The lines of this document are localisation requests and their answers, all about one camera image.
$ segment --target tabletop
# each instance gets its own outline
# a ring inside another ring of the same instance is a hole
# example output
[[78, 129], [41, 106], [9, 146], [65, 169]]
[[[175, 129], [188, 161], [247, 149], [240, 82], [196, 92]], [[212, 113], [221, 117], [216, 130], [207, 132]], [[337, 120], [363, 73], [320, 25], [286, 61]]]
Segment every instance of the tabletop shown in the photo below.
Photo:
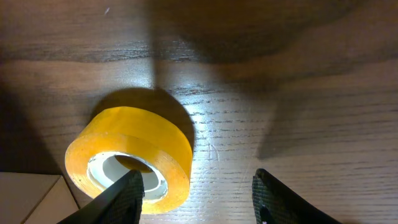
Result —
[[141, 223], [255, 223], [264, 168], [343, 223], [398, 222], [396, 1], [0, 0], [0, 169], [68, 178], [103, 108], [176, 124], [190, 196]]

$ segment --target wooden table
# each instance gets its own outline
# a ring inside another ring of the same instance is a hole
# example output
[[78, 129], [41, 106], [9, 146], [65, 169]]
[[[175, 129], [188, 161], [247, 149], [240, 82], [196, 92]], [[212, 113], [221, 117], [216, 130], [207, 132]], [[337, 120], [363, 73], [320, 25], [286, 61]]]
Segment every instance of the wooden table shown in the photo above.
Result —
[[68, 178], [127, 103], [194, 150], [188, 200], [141, 223], [254, 223], [260, 167], [341, 222], [398, 222], [396, 1], [0, 2], [1, 170]]

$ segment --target tape roll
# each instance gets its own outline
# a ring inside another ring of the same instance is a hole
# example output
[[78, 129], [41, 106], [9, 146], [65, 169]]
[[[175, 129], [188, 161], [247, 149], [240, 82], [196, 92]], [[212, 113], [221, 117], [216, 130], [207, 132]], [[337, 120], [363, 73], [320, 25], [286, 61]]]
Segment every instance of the tape roll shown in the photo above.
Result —
[[69, 177], [91, 198], [129, 169], [142, 170], [142, 213], [146, 214], [168, 212], [184, 203], [191, 165], [192, 149], [178, 127], [157, 114], [131, 107], [102, 111], [65, 154]]

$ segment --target dark wood surface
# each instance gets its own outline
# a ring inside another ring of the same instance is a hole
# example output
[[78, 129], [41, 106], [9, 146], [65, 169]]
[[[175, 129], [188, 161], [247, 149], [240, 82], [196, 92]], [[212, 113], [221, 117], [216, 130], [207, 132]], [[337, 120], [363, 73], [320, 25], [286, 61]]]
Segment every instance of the dark wood surface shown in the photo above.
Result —
[[63, 173], [101, 108], [173, 121], [191, 192], [142, 223], [254, 223], [265, 168], [344, 223], [398, 222], [396, 1], [0, 0], [0, 168]]

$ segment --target white inner core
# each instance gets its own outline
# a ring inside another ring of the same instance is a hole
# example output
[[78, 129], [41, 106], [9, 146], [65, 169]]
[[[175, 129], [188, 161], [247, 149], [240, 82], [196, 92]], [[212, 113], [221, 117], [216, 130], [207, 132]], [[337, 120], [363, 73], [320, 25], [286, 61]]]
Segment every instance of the white inner core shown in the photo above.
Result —
[[140, 157], [121, 152], [102, 152], [93, 156], [88, 162], [87, 176], [99, 189], [107, 189], [130, 171], [115, 156], [131, 157], [152, 169], [153, 172], [141, 173], [145, 192], [143, 200], [156, 202], [167, 195], [167, 181], [159, 170]]

